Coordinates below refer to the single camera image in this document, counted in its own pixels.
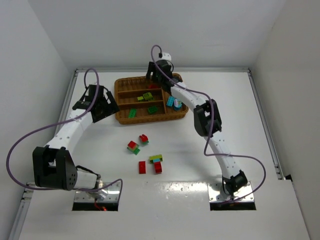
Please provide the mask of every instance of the white enclosure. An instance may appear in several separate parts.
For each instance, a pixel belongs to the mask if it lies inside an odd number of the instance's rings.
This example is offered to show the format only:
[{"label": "white enclosure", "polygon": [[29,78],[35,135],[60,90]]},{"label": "white enclosure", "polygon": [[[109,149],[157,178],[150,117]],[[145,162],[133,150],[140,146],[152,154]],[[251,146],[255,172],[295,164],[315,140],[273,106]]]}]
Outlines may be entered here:
[{"label": "white enclosure", "polygon": [[[36,191],[19,240],[78,240],[93,234],[112,240],[309,239],[291,181],[277,178],[248,73],[179,73],[190,89],[206,91],[218,102],[230,151],[263,162],[267,176],[254,194],[256,210],[210,211],[207,183],[220,182],[221,169],[215,157],[203,155],[205,140],[195,134],[191,111],[175,121],[134,125],[121,125],[110,116],[87,128],[72,158],[104,181],[123,179],[118,211],[71,211],[74,191]],[[110,90],[116,79],[144,74],[99,71],[101,84]],[[78,74],[74,90],[66,96],[71,99],[64,115],[84,92],[83,76]],[[89,73],[87,82],[95,81],[95,74]],[[148,136],[149,144],[134,155],[126,146],[141,134]],[[150,163],[146,174],[138,174],[138,161],[156,154],[163,156],[162,174],[154,174]],[[235,161],[255,188],[263,177],[261,166],[251,159]]]},{"label": "white enclosure", "polygon": [[253,68],[311,239],[320,239],[320,1],[288,0]]},{"label": "white enclosure", "polygon": [[29,0],[63,61],[145,67],[160,44],[179,67],[248,67],[285,0]]}]

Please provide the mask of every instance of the white table surface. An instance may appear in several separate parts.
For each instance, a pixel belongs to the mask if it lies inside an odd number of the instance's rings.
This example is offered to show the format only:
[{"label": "white table surface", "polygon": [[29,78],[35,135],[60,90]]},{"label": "white table surface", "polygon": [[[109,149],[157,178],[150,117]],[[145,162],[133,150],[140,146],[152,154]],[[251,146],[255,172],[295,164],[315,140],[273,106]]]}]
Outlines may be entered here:
[{"label": "white table surface", "polygon": [[[21,240],[55,239],[252,239],[307,240],[308,233],[290,181],[278,180],[254,94],[246,72],[180,72],[190,89],[204,91],[217,101],[222,132],[231,152],[260,159],[266,167],[264,186],[254,194],[256,211],[210,211],[205,181],[221,176],[214,157],[205,157],[205,141],[196,134],[193,114],[148,124],[121,125],[114,116],[92,124],[81,137],[72,158],[106,182],[123,179],[118,212],[71,211],[74,192],[37,191],[20,235]],[[100,72],[100,84],[114,91],[119,78],[145,72]],[[70,108],[84,92],[79,73]],[[93,73],[87,82],[96,81]],[[129,141],[145,134],[149,144],[136,156]],[[162,154],[162,174],[138,162]],[[237,159],[255,187],[262,179],[259,164]]]}]

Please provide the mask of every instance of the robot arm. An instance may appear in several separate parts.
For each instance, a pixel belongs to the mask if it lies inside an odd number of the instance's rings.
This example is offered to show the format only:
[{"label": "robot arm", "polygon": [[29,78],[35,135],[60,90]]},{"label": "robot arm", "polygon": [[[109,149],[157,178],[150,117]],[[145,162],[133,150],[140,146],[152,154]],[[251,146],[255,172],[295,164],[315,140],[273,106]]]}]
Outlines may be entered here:
[{"label": "robot arm", "polygon": [[[184,89],[187,88],[183,82],[179,82],[178,84]],[[172,86],[170,89],[171,95],[181,100],[193,111],[195,129],[199,135],[203,136],[204,139],[207,140],[209,135],[209,126],[211,123],[211,114],[206,116],[205,111],[208,111],[210,105],[208,101],[205,101],[201,96],[193,92],[186,91],[183,88],[175,85]],[[229,154],[231,151],[229,150],[222,133],[222,121],[220,119],[217,103],[214,100],[212,101],[214,107],[214,120],[216,121],[213,130],[216,130],[216,132],[210,138],[209,146],[215,154]],[[236,164],[236,161],[232,156],[217,155],[216,159],[220,165],[223,180],[225,181],[225,189],[230,195],[233,195],[234,192],[238,191],[248,183],[244,172],[240,169],[239,165]]]},{"label": "robot arm", "polygon": [[98,174],[78,170],[72,153],[84,131],[96,123],[119,111],[111,92],[104,96],[104,87],[99,86],[98,97],[90,112],[82,115],[90,106],[96,91],[96,85],[89,85],[85,93],[73,106],[69,119],[75,119],[63,125],[60,131],[44,147],[36,147],[32,153],[34,181],[38,187],[52,189],[94,189],[97,186]]},{"label": "robot arm", "polygon": [[[200,136],[204,137],[205,140],[208,139],[208,136],[211,136],[209,145],[213,153],[230,154],[231,152],[227,147],[227,143],[222,134],[222,120],[216,101],[212,99],[214,117],[214,119],[212,119],[212,111],[209,101],[204,100],[198,94],[187,91],[187,86],[172,74],[171,64],[167,61],[167,56],[169,54],[163,53],[163,55],[166,57],[163,58],[163,56],[159,56],[161,60],[158,60],[156,63],[149,62],[146,78],[159,83],[164,91],[181,100],[182,103],[193,111],[194,128]],[[155,64],[157,64],[157,66],[171,79],[171,81],[164,77]],[[212,132],[209,132],[212,120],[213,129]],[[246,175],[240,169],[232,156],[217,155],[216,159],[221,167],[222,179],[225,182],[225,189],[231,196],[233,196],[234,192],[237,192],[248,183]]]}]

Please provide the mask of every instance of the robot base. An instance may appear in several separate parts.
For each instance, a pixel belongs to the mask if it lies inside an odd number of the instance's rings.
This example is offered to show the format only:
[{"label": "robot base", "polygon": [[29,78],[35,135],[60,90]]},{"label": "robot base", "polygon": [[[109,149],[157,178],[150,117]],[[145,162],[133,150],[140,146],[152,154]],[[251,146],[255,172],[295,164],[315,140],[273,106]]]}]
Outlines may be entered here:
[{"label": "robot base", "polygon": [[[234,198],[242,197],[252,192],[251,183],[248,182],[246,186],[234,193]],[[212,211],[226,211],[226,210],[256,210],[254,194],[244,197],[243,199],[234,203],[223,203],[229,200],[222,187],[222,182],[208,183],[210,210]]]},{"label": "robot base", "polygon": [[[96,205],[100,208],[105,207],[106,211],[118,211],[119,193],[121,183],[117,182],[106,189],[101,190],[100,197],[96,200]],[[75,191],[73,200],[73,211],[101,211],[95,206],[95,197],[91,193],[85,191]]]}]

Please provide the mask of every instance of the metal base plate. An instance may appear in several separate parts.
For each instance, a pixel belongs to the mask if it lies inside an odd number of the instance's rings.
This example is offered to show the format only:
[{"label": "metal base plate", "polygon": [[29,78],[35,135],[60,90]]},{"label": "metal base plate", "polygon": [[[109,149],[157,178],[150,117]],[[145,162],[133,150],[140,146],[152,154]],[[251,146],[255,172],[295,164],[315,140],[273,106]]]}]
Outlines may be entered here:
[{"label": "metal base plate", "polygon": [[[103,182],[103,185],[107,185],[110,182]],[[108,188],[105,188],[101,190],[104,195],[104,199],[100,198],[96,202],[97,203],[106,203],[106,204],[116,204],[118,203],[118,198],[120,194],[121,189],[121,183],[117,182],[115,184],[112,184]],[[74,203],[87,203],[87,204],[93,204],[95,202],[95,198],[90,196],[85,191],[75,191],[74,194]]]},{"label": "metal base plate", "polygon": [[[242,197],[251,192],[252,192],[252,186],[251,186],[251,183],[248,182],[247,186],[240,188],[239,191],[234,193],[234,197],[235,198]],[[209,193],[210,203],[222,203],[230,199],[230,196],[224,193],[224,190],[222,188],[222,182],[208,183],[208,193]],[[255,197],[253,193],[251,193],[250,195],[238,201],[238,203],[254,203],[254,202],[255,202]]]}]

